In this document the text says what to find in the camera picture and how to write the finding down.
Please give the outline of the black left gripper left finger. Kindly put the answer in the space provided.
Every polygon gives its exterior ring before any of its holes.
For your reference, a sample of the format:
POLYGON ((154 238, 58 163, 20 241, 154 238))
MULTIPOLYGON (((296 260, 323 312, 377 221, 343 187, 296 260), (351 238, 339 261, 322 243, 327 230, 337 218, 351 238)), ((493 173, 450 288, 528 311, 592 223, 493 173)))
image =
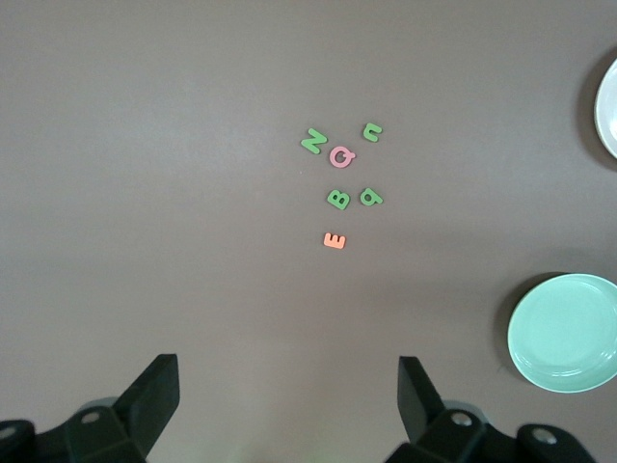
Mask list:
POLYGON ((36 438, 37 462, 145 462, 179 404, 175 354, 157 356, 114 402, 36 438))

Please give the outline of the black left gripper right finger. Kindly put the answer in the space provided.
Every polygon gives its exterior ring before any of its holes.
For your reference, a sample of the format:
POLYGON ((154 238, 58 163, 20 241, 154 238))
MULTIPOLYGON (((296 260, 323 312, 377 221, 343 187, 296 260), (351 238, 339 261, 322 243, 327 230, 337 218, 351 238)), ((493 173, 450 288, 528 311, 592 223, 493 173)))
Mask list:
POLYGON ((461 407, 447 406, 417 357, 398 362, 397 406, 408 441, 388 462, 514 462, 516 442, 461 407))

